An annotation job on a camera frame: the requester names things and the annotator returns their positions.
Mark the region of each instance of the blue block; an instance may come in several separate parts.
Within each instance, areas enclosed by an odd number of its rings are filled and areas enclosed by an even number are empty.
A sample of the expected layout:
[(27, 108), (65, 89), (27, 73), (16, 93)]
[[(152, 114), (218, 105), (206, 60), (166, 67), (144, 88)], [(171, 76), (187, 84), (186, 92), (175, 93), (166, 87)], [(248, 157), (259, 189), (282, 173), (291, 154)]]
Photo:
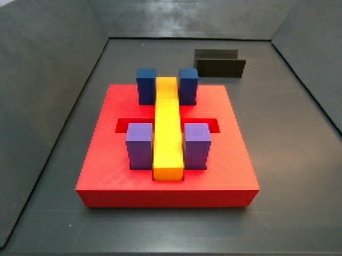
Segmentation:
[(131, 170), (152, 170), (152, 124), (129, 123), (125, 147)]
[(198, 70), (194, 68), (179, 69), (179, 104), (196, 105)]
[(208, 124), (184, 124), (184, 168), (206, 170), (211, 145)]
[(136, 71), (136, 84), (139, 92), (139, 105), (155, 105), (155, 78), (156, 69), (139, 68)]

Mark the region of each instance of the red block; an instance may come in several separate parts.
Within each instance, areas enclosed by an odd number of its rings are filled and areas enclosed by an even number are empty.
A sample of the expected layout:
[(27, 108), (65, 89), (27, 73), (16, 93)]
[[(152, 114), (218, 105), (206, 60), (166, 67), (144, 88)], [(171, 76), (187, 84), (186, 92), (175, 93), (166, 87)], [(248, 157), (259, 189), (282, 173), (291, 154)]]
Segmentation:
[(152, 171), (129, 170), (127, 124), (154, 123), (154, 106), (138, 104), (135, 85), (109, 86), (76, 185), (88, 207), (240, 207), (259, 184), (224, 86), (198, 87), (196, 106), (180, 106), (182, 124), (207, 122), (207, 170), (186, 170), (184, 181), (152, 180)]

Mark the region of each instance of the yellow block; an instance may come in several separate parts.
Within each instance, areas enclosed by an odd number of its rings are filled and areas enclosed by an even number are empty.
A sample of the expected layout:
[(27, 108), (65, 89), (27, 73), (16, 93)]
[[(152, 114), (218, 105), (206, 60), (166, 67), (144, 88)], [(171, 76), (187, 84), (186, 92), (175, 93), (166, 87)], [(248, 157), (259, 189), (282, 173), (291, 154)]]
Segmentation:
[(176, 77), (156, 77), (154, 179), (183, 180), (184, 161)]

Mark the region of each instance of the block structure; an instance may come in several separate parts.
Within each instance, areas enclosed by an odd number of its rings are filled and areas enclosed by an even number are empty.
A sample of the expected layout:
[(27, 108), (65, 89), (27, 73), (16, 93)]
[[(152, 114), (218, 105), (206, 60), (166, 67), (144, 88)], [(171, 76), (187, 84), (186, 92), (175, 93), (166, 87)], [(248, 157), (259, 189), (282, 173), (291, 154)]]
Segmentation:
[(154, 180), (182, 181), (184, 174), (176, 77), (156, 78)]
[(179, 69), (179, 104), (196, 105), (198, 70), (194, 68)]
[(139, 92), (139, 105), (155, 104), (156, 69), (140, 68), (136, 71), (136, 84)]
[(152, 169), (152, 124), (131, 123), (125, 136), (125, 147), (131, 170)]
[(208, 124), (188, 123), (184, 125), (184, 168), (206, 170), (211, 145)]
[(136, 85), (109, 86), (76, 191), (87, 207), (242, 207), (259, 184), (224, 86), (198, 87), (198, 104), (180, 106), (180, 119), (214, 118), (207, 170), (186, 170), (182, 182), (160, 182), (152, 170), (129, 170), (120, 118), (154, 119), (155, 107), (138, 104)]

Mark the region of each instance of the purple block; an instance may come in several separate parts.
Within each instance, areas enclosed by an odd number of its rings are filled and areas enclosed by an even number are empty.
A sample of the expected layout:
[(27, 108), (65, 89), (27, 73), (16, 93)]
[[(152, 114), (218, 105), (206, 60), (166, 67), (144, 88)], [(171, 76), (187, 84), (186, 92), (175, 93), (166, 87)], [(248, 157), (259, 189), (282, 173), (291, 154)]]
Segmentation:
[(184, 125), (184, 168), (206, 170), (211, 145), (208, 124), (187, 123)]
[(131, 170), (152, 169), (152, 138), (154, 132), (151, 123), (129, 123), (125, 147)]

